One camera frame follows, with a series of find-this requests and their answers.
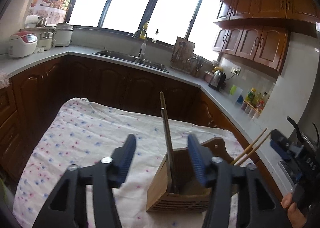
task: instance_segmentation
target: cutting board holder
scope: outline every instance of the cutting board holder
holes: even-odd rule
[[[209,148],[215,156],[223,158],[228,163],[233,161],[222,138],[215,137],[201,145]],[[166,154],[148,189],[146,211],[204,212],[209,205],[211,189],[202,187],[196,181],[188,148],[174,149],[173,155],[179,194],[171,192],[171,172]],[[191,187],[187,193],[180,194],[188,183]]]

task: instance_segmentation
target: human hand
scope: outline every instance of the human hand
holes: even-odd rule
[[[287,215],[292,228],[302,228],[306,224],[307,219],[300,212],[297,204],[292,204],[292,193],[288,193],[282,198],[281,205],[288,210]]]

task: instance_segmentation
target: sink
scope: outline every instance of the sink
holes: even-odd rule
[[[135,64],[140,64],[145,67],[153,68],[153,69],[168,73],[167,69],[163,64],[154,63],[148,60],[139,60],[136,56],[126,55],[123,53],[118,53],[118,52],[113,52],[108,50],[104,50],[104,51],[93,53],[93,54],[129,61]]]

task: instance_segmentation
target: countertop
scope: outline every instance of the countertop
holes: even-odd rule
[[[26,70],[37,64],[67,54],[108,61],[111,63],[126,65],[132,68],[155,73],[200,88],[228,117],[228,119],[236,126],[236,128],[241,132],[241,134],[249,143],[252,143],[252,141],[255,140],[256,137],[264,129],[263,126],[260,126],[258,121],[252,120],[246,113],[244,113],[240,109],[241,106],[239,104],[233,103],[228,98],[228,94],[211,89],[208,86],[208,83],[202,79],[194,78],[189,74],[174,70],[169,66],[166,66],[169,73],[165,73],[152,68],[144,67],[139,64],[92,54],[98,51],[101,51],[101,49],[70,45],[68,47],[51,48],[50,50],[43,53],[32,54],[24,58],[10,59],[8,55],[0,55],[0,71],[7,73],[9,77],[12,77],[22,72],[23,70]],[[265,143],[257,150],[257,154],[269,170],[282,194],[284,195],[287,192],[291,191],[292,186],[289,180],[286,178],[283,171],[278,166],[278,162],[281,160],[281,158],[270,147],[268,140],[265,141]]]

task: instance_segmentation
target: red and white rice cooker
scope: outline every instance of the red and white rice cooker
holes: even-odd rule
[[[35,34],[28,31],[17,32],[9,39],[9,57],[25,57],[35,50],[38,39]]]

